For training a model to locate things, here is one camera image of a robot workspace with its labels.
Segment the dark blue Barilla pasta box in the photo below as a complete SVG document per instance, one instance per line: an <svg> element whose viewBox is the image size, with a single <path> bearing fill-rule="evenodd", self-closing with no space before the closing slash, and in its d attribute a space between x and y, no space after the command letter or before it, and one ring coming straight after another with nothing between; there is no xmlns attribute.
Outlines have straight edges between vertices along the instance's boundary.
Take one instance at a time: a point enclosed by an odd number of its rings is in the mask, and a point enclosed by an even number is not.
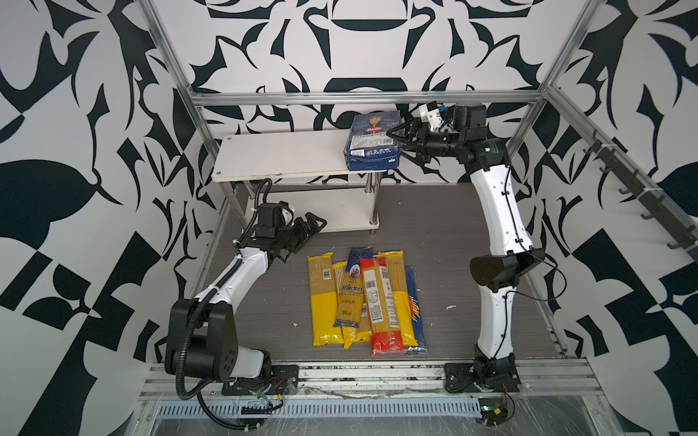
<svg viewBox="0 0 698 436"><path fill-rule="evenodd" d="M345 144L345 163L350 172L394 170L399 166L400 143L387 131L400 125L398 111L358 114Z"/></svg>

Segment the dark blue clear spaghetti pack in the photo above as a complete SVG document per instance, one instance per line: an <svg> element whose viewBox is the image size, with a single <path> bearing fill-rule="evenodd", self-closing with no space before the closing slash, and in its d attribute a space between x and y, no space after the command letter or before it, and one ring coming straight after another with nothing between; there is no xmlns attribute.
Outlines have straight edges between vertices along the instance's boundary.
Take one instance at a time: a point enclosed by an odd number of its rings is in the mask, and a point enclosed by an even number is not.
<svg viewBox="0 0 698 436"><path fill-rule="evenodd" d="M350 279L358 279L361 275L361 261L363 259L372 259L374 250L372 246L367 247L352 247L348 257L346 272Z"/></svg>

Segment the yellow spaghetti pack barcode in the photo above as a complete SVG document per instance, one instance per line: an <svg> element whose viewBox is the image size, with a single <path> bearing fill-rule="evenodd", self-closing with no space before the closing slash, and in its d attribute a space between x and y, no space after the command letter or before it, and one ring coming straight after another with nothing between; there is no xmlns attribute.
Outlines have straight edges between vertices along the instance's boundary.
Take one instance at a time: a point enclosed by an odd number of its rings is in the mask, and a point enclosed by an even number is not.
<svg viewBox="0 0 698 436"><path fill-rule="evenodd" d="M337 313L333 253L308 256L313 345L343 344L342 329L335 327Z"/></svg>

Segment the red spaghetti pack white label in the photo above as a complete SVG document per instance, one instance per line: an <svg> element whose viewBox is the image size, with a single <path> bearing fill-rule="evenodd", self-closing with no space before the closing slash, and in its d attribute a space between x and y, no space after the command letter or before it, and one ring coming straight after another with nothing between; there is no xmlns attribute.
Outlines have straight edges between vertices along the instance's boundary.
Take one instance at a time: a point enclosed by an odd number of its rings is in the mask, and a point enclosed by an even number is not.
<svg viewBox="0 0 698 436"><path fill-rule="evenodd" d="M404 344L386 259L361 259L360 266L372 330L372 355L399 354Z"/></svg>

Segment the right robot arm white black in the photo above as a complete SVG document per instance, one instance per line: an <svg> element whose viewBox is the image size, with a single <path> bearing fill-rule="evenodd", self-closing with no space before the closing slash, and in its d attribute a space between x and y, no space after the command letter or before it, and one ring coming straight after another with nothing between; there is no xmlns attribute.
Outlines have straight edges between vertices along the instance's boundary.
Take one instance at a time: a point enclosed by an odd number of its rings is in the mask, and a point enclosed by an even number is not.
<svg viewBox="0 0 698 436"><path fill-rule="evenodd" d="M511 181L511 160L505 143L490 136L486 108L453 106L449 121L435 104L421 114L387 130L413 162L453 157L465 167L483 208L490 252L470 261L470 272L481 293L481 326L476 357L470 365L445 365L447 392L469 388L481 392L514 390L518 385L512 344L512 311L517 287L545 258L528 234Z"/></svg>

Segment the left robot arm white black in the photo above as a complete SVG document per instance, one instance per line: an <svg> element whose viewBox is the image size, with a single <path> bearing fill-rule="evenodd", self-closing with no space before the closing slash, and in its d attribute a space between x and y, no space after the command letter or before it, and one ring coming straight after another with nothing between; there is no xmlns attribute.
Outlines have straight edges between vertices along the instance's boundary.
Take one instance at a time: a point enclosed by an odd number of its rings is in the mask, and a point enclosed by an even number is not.
<svg viewBox="0 0 698 436"><path fill-rule="evenodd" d="M282 252L297 253L327 226L324 218L294 216L286 202L263 203L236 242L237 255L205 290L180 299L170 311L165 371L224 382L262 375L268 358L261 350L238 343L236 311L256 281Z"/></svg>

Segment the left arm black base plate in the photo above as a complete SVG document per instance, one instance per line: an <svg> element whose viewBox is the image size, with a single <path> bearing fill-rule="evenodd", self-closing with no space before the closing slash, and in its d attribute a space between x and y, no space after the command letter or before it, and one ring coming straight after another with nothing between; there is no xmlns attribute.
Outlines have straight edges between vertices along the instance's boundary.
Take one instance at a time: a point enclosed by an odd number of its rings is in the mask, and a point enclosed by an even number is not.
<svg viewBox="0 0 698 436"><path fill-rule="evenodd" d="M254 392L264 394L284 393L297 386L299 366L295 364L272 364L265 366L256 378L234 378L225 381L223 396L252 395Z"/></svg>

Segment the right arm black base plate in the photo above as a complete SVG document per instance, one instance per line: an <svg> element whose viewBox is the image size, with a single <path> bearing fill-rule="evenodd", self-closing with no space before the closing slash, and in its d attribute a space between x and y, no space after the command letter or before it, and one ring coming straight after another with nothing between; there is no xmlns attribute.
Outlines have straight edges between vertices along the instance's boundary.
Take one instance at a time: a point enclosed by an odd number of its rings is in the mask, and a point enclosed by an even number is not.
<svg viewBox="0 0 698 436"><path fill-rule="evenodd" d="M516 363L508 359L477 358L473 363L447 363L445 390L462 392L519 392L521 380Z"/></svg>

